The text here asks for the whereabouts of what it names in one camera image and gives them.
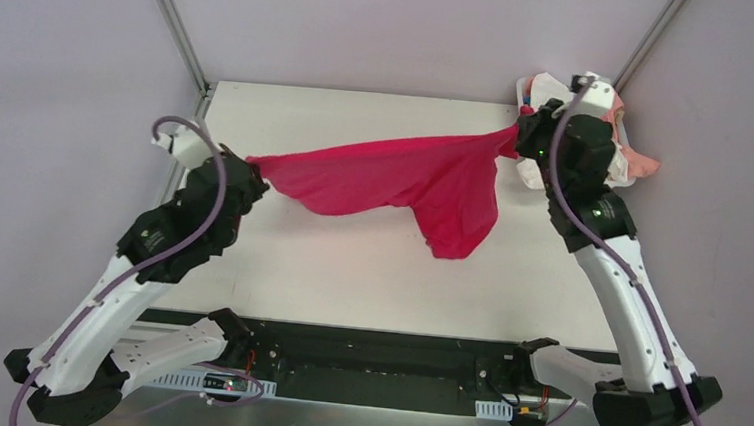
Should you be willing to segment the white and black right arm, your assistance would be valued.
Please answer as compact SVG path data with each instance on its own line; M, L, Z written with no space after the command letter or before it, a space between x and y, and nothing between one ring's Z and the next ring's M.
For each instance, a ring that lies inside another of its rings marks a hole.
M595 363L552 338L519 344L509 376L524 394L550 386L587 405L599 426L683 426L722 397L672 333L644 266L636 225L608 176L619 152L608 119L615 90L574 75L571 97L518 119L517 152L537 166L550 221L596 293L619 361Z

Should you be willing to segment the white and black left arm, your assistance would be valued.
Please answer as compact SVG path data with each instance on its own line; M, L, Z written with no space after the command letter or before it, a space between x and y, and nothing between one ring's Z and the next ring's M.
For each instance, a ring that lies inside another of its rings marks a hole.
M247 366L250 330L227 308L155 339L123 340L158 298L236 242L242 218L269 188L257 165L213 142L195 123L165 116L151 133L185 170L185 185L137 216L100 279L47 340L5 357L20 386L10 426L17 426L22 408L39 423L89 426L170 372L197 364Z

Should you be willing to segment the magenta t shirt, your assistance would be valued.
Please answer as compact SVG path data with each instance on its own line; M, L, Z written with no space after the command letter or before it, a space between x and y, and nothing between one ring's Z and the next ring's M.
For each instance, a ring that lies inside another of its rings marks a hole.
M496 225L498 157L514 157L518 128L465 136L371 141L252 156L275 190L314 214L412 211L431 254L462 260Z

